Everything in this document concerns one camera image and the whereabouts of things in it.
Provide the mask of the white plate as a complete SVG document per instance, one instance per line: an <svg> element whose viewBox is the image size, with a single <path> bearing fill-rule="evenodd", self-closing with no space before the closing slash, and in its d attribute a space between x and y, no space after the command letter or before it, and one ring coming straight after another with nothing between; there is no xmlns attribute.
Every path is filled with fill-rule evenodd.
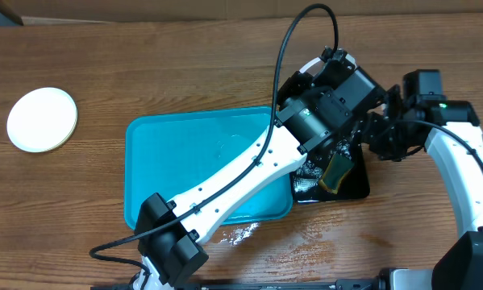
<svg viewBox="0 0 483 290"><path fill-rule="evenodd" d="M73 134L78 120L76 102L62 89L43 87L22 96L6 122L10 141L30 153L51 151Z"/></svg>
<svg viewBox="0 0 483 290"><path fill-rule="evenodd" d="M304 64L299 69L299 72L309 73L310 75L315 76L322 70L324 65L325 63L319 57L316 57L313 60L310 60L308 63Z"/></svg>

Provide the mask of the green yellow sponge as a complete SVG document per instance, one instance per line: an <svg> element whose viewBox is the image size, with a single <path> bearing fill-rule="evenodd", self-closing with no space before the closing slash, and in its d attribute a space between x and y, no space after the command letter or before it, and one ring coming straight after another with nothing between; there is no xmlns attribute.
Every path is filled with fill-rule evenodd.
<svg viewBox="0 0 483 290"><path fill-rule="evenodd" d="M337 194L344 179L354 166L354 162L345 155L334 154L319 179L319 186L329 193Z"/></svg>

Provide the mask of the yellow green rimmed plate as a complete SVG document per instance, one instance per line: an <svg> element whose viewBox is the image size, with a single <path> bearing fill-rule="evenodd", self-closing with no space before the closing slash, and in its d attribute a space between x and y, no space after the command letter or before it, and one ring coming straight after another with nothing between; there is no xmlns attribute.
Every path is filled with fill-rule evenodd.
<svg viewBox="0 0 483 290"><path fill-rule="evenodd" d="M73 124L73 127L72 127L71 131L69 132L69 134L60 143L58 143L57 145L55 145L53 147L50 147L49 149L44 151L44 153L50 152L50 151L55 151L55 150L58 150L60 147L63 147L73 137L74 132L77 130L78 122L79 122L79 115L77 114L77 116L75 118L75 123Z"/></svg>

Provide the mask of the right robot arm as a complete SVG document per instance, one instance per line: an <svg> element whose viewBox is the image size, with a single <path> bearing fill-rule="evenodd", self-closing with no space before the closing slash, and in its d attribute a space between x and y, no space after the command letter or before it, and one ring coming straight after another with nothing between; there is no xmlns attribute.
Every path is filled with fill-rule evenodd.
<svg viewBox="0 0 483 290"><path fill-rule="evenodd" d="M425 150L442 176L458 234L432 269L382 271L385 288L483 289L483 132L476 112L440 89L392 88L383 105L382 114L363 120L363 141L382 160Z"/></svg>

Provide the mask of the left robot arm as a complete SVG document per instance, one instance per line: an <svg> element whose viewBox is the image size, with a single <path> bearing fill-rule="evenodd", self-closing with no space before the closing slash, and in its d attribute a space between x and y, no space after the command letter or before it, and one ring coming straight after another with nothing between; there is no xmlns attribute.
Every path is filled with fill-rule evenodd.
<svg viewBox="0 0 483 290"><path fill-rule="evenodd" d="M344 78L339 72L296 72L279 90L280 110L269 128L241 155L169 200L158 193L148 197L135 226L142 263L133 287L172 289L186 282L208 259L203 244L236 209L329 142L333 127L321 102Z"/></svg>

